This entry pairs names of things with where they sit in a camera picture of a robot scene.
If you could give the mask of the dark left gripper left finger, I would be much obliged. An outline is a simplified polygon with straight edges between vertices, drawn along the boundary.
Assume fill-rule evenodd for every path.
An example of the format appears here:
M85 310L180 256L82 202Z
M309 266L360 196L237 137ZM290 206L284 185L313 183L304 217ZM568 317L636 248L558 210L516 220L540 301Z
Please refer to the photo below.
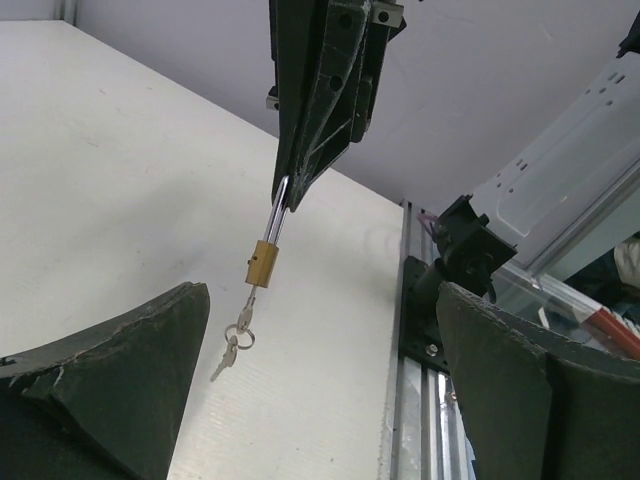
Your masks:
M2 358L2 478L167 478L209 312L185 282Z

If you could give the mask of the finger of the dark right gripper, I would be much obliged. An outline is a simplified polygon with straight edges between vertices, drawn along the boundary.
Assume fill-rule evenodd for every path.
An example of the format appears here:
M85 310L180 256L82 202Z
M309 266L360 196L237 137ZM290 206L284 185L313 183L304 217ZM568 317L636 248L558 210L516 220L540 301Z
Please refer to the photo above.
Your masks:
M396 1L322 1L324 29L299 131L295 211L315 182L368 130L388 43L405 28Z
M302 174L297 142L302 114L315 75L319 42L324 29L322 1L271 1L269 20L271 58L274 62L275 93L279 115L279 143L273 187L286 177L286 198L297 200Z

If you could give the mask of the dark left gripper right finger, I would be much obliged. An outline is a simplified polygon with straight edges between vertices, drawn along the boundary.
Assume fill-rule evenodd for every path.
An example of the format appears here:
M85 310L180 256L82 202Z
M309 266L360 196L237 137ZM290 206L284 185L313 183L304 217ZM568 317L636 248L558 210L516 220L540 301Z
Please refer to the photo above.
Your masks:
M639 363L440 286L436 314L479 479L636 479Z

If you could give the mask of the small brass long-shackle padlock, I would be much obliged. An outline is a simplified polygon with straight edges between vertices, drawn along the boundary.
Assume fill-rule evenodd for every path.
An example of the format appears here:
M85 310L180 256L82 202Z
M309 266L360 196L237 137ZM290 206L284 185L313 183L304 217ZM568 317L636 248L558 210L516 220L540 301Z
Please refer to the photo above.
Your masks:
M251 286L249 295L236 322L227 326L224 331L226 348L219 365L210 377L211 382L214 382L224 370L234 366L240 351L249 350L255 345L256 337L251 330L254 306L258 290L266 289L270 284L279 254L278 241L288 211L288 187L289 177L284 176L277 188L263 238L257 241L248 260L245 282Z

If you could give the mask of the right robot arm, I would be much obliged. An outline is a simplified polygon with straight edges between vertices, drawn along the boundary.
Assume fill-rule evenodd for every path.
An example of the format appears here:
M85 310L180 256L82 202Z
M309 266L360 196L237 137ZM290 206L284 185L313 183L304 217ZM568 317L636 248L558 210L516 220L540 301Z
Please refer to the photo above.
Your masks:
M367 131L389 42L406 26L393 1L273 1L269 5L279 114L273 208L265 241L284 216ZM524 152L427 222L440 256L413 292L438 297L445 281L493 296L491 276L534 235L566 225L589 193L609 187L639 156L639 29L615 60Z

